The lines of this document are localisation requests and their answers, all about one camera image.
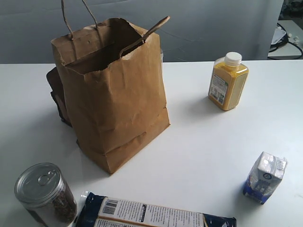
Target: white tabletop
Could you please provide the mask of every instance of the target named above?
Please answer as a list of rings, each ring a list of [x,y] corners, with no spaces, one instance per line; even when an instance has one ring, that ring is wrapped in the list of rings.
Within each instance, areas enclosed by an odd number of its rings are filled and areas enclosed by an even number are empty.
[[[299,37],[300,41],[298,46],[303,49],[303,30],[292,20],[279,20],[278,23],[283,26],[288,34],[292,34],[292,37],[289,38],[290,42],[294,42],[294,37]],[[293,59],[300,55],[300,51],[291,44],[286,44],[276,51],[268,53],[269,57],[278,59]]]
[[[46,73],[51,64],[0,65],[0,226],[38,226],[14,197],[18,176],[55,163],[77,201],[82,191],[235,217],[239,227],[301,226],[303,61],[247,61],[238,107],[206,96],[212,62],[165,63],[171,126],[112,176],[86,158],[60,121]],[[241,193],[262,151],[288,160],[273,196],[259,205]]]

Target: black cable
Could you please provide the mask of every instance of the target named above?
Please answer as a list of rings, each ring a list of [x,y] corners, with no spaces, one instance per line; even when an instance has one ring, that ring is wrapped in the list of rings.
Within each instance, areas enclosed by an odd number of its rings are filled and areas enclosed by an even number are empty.
[[[285,28],[284,28],[282,25],[280,25],[279,23],[277,23],[277,25],[280,26],[280,27],[286,32],[286,34],[283,36],[283,38],[281,39],[280,42],[278,42],[278,43],[273,44],[273,45],[270,46],[270,48],[274,48],[274,49],[273,49],[273,50],[270,50],[269,52],[270,52],[270,53],[271,53],[271,52],[274,52],[274,51],[276,51],[277,49],[279,49],[281,46],[284,46],[284,45],[286,45],[286,44],[291,44],[291,45],[293,45],[295,48],[297,48],[297,49],[300,51],[300,53],[301,53],[301,55],[300,55],[299,57],[293,58],[293,59],[291,59],[291,60],[297,60],[297,59],[302,58],[302,57],[303,57],[303,50],[302,50],[299,46],[297,46],[296,44],[294,44],[294,43],[292,43],[292,42],[289,41],[289,39],[288,39],[288,33],[287,33],[287,31],[285,30]],[[271,59],[271,60],[280,60],[280,59],[272,58],[272,57],[267,57],[267,58],[268,58],[268,59]]]

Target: yellow bottle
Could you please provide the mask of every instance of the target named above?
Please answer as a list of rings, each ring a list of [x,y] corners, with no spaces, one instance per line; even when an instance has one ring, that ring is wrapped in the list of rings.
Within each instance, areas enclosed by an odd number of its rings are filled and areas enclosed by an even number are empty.
[[[239,103],[249,72],[241,61],[241,54],[229,52],[214,62],[208,97],[223,110],[230,110]]]

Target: white wall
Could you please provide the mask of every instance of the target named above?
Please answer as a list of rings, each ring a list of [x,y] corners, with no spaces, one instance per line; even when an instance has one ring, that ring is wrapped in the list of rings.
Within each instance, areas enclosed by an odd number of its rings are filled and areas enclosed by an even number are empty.
[[[73,30],[93,24],[81,0],[65,0]],[[266,59],[283,0],[87,0],[98,21],[150,28],[166,15],[164,61],[213,61],[228,51]],[[1,0],[0,63],[53,62],[50,40],[68,33],[61,0]]]

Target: small carton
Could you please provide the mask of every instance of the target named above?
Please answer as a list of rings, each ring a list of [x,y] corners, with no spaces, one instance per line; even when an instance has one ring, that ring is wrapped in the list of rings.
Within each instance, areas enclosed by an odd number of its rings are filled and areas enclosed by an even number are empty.
[[[287,161],[262,152],[252,167],[243,194],[264,204],[283,179]]]

